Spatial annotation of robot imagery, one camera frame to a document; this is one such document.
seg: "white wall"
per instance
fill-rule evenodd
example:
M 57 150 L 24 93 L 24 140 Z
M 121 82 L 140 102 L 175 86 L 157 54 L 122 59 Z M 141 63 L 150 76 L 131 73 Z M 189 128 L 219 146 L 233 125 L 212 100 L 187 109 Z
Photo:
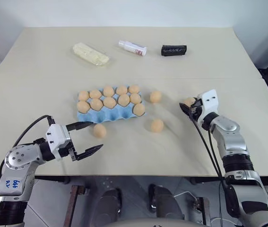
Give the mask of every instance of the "white wall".
M 268 0 L 0 0 L 0 62 L 26 26 L 233 26 L 268 66 Z

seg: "egg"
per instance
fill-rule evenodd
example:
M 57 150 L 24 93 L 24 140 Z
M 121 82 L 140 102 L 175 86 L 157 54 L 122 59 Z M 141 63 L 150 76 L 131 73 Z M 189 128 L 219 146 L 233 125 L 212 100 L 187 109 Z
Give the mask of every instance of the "egg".
M 138 103 L 134 106 L 133 113 L 140 117 L 145 113 L 145 106 L 142 103 Z
M 130 103 L 130 97 L 127 94 L 123 94 L 118 98 L 118 104 L 125 107 Z
M 116 94 L 118 94 L 120 96 L 123 94 L 126 94 L 127 92 L 128 92 L 128 88 L 126 86 L 119 86 L 116 89 Z
M 101 95 L 102 95 L 101 92 L 98 90 L 90 91 L 90 98 L 100 98 Z
M 93 110 L 99 111 L 103 107 L 103 104 L 100 99 L 93 98 L 90 102 L 91 108 Z
M 141 97 L 139 94 L 131 94 L 130 95 L 130 102 L 133 103 L 133 104 L 138 104 L 138 103 L 141 103 Z
M 138 85 L 132 85 L 129 87 L 129 92 L 131 94 L 138 93 L 140 91 L 140 88 Z
M 104 106 L 106 106 L 107 108 L 113 109 L 114 106 L 116 106 L 115 99 L 113 99 L 112 97 L 106 97 L 104 99 Z
M 77 109 L 79 112 L 86 114 L 90 109 L 90 105 L 86 101 L 77 102 Z
M 189 97 L 183 101 L 184 104 L 186 104 L 188 107 L 193 105 L 195 103 L 195 98 Z
M 151 103 L 159 103 L 161 100 L 161 92 L 160 91 L 153 91 L 149 97 Z
M 151 124 L 151 131 L 152 132 L 161 132 L 164 127 L 164 123 L 160 119 L 155 119 L 152 121 Z
M 80 101 L 86 101 L 89 98 L 89 94 L 87 91 L 80 91 L 78 94 L 78 100 Z
M 104 87 L 104 96 L 112 97 L 115 94 L 114 89 L 111 86 Z
M 106 136 L 106 128 L 103 124 L 97 124 L 93 128 L 93 134 L 97 138 L 103 138 Z

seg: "blue egg carton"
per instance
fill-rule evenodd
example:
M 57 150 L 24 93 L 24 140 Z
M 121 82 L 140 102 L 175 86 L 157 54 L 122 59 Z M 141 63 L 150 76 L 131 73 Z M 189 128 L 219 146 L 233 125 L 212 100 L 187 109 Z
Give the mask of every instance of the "blue egg carton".
M 100 100 L 103 102 L 103 100 L 105 98 L 106 97 L 104 95 L 102 95 L 100 97 Z M 106 106 L 103 106 L 100 111 L 93 110 L 92 108 L 90 108 L 87 113 L 80 113 L 77 111 L 78 120 L 80 122 L 102 123 L 102 122 L 107 122 L 107 121 L 113 122 L 113 121 L 116 121 L 118 119 L 129 119 L 131 117 L 137 117 L 133 113 L 133 108 L 135 106 L 133 103 L 130 102 L 126 107 L 123 107 L 123 106 L 118 104 L 118 98 L 119 98 L 118 94 L 115 93 L 112 96 L 112 98 L 114 98 L 116 103 L 117 103 L 113 109 L 110 109 L 110 108 L 107 108 Z M 87 100 L 87 102 L 90 104 L 91 100 L 92 99 L 89 98 Z

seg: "white bottle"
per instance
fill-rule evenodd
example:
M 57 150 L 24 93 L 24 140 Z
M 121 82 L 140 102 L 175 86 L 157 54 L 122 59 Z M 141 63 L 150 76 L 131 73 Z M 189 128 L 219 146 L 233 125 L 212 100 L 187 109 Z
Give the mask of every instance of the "white bottle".
M 133 44 L 128 41 L 120 40 L 118 43 L 119 47 L 122 47 L 124 50 L 136 53 L 138 55 L 144 56 L 147 53 L 147 48 L 145 46 L 140 46 L 137 44 Z

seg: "table surface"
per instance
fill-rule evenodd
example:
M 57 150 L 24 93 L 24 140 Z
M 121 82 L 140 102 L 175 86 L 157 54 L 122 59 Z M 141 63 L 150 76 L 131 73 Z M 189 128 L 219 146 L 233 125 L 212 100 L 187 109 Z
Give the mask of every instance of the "table surface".
M 118 39 L 147 45 L 149 52 L 140 57 L 119 50 L 114 46 Z M 100 43 L 112 62 L 98 68 L 73 56 L 70 48 L 76 42 Z M 188 45 L 186 56 L 156 53 L 161 44 L 182 43 Z M 78 91 L 121 84 L 140 85 L 147 115 L 104 122 L 108 135 L 102 140 L 92 135 L 92 127 L 72 131 L 79 153 L 101 143 L 103 148 L 79 162 L 70 157 L 51 161 L 37 174 L 215 176 L 198 133 L 178 105 L 215 88 L 219 113 L 240 124 L 255 169 L 268 175 L 268 88 L 230 28 L 25 29 L 0 65 L 0 162 L 39 116 L 75 122 Z M 163 99 L 154 105 L 148 95 L 155 89 Z M 159 134 L 149 131 L 154 118 L 165 123 Z M 47 121 L 38 123 L 22 142 L 44 136 L 47 127 Z

